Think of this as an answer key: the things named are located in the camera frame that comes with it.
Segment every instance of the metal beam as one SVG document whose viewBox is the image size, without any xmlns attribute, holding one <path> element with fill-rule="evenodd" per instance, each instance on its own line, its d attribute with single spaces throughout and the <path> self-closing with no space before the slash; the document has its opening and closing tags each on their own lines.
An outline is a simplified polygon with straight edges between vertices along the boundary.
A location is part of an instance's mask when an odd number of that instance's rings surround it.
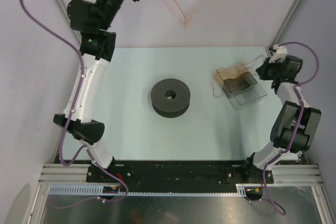
<svg viewBox="0 0 336 224">
<path fill-rule="evenodd" d="M 64 21 L 66 22 L 67 26 L 69 27 L 69 30 L 71 32 L 71 34 L 73 35 L 76 43 L 78 46 L 80 46 L 80 43 L 81 43 L 81 36 L 80 36 L 80 33 L 77 32 L 77 31 L 74 31 L 70 28 L 70 21 L 68 19 L 68 14 L 67 14 L 67 8 L 64 4 L 64 1 L 63 0 L 54 0 L 59 12 L 61 13 L 62 15 L 62 18 L 64 19 Z"/>
<path fill-rule="evenodd" d="M 284 36 L 286 30 L 288 29 L 290 23 L 293 21 L 295 14 L 297 13 L 299 7 L 303 3 L 304 0 L 294 0 L 291 7 L 288 10 L 288 13 L 285 16 L 279 30 L 277 31 L 271 45 L 275 45 L 281 42 L 282 37 Z"/>
</svg>

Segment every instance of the clear plastic container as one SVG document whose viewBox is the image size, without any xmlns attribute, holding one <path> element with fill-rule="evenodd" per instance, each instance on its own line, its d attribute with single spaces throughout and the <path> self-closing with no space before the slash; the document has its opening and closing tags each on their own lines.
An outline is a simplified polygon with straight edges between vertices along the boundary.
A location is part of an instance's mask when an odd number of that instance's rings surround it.
<svg viewBox="0 0 336 224">
<path fill-rule="evenodd" d="M 261 101 L 267 93 L 250 72 L 223 80 L 222 89 L 235 110 Z"/>
</svg>

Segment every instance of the black disc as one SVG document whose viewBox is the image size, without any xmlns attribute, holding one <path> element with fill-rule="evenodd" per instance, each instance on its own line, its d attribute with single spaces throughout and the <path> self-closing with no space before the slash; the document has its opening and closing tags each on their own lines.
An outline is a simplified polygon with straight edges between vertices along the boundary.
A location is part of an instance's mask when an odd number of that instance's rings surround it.
<svg viewBox="0 0 336 224">
<path fill-rule="evenodd" d="M 183 81 L 165 79 L 155 84 L 151 99 L 157 114 L 165 118 L 176 118 L 189 108 L 190 90 Z"/>
</svg>

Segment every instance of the gray wall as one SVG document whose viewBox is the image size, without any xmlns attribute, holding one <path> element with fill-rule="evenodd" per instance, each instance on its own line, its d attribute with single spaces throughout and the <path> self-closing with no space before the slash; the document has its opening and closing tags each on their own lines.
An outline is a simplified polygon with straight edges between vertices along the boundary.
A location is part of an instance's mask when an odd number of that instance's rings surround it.
<svg viewBox="0 0 336 224">
<path fill-rule="evenodd" d="M 73 41 L 53 0 L 26 0 L 32 13 Z M 55 151 L 77 73 L 71 49 L 30 21 L 19 0 L 0 0 L 0 223 L 21 223 L 43 166 Z"/>
<path fill-rule="evenodd" d="M 321 167 L 334 209 L 336 209 L 336 0 L 305 0 L 281 42 L 300 41 L 312 47 L 320 58 L 320 72 L 302 87 L 307 102 L 322 111 L 322 119 L 309 157 Z M 288 46 L 289 53 L 304 59 L 299 81 L 315 68 L 311 53 L 300 46 Z"/>
</svg>

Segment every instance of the table surface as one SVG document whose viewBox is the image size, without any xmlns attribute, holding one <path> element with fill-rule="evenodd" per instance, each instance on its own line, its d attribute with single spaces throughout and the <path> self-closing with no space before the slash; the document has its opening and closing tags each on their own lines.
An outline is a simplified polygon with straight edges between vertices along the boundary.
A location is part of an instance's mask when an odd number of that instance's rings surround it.
<svg viewBox="0 0 336 224">
<path fill-rule="evenodd" d="M 245 159 L 269 142 L 280 99 L 271 82 L 262 81 L 267 96 L 236 111 L 225 95 L 213 96 L 213 86 L 222 94 L 213 73 L 260 54 L 264 47 L 116 49 L 93 107 L 93 119 L 106 126 L 102 141 L 116 159 Z M 259 58 L 254 68 L 261 64 Z M 159 116 L 150 99 L 152 87 L 166 78 L 182 80 L 191 91 L 189 109 L 174 119 Z M 67 134 L 64 157 L 71 159 L 79 147 Z M 78 159 L 89 158 L 82 152 Z"/>
<path fill-rule="evenodd" d="M 320 224 L 318 208 L 310 187 L 272 187 L 273 199 L 287 214 L 275 212 L 267 202 L 252 202 L 242 197 L 159 197 L 130 196 L 120 202 L 103 204 L 88 200 L 68 209 L 46 204 L 42 223 L 122 223 L 122 224 Z M 52 195 L 56 206 L 68 206 L 85 196 Z"/>
</svg>

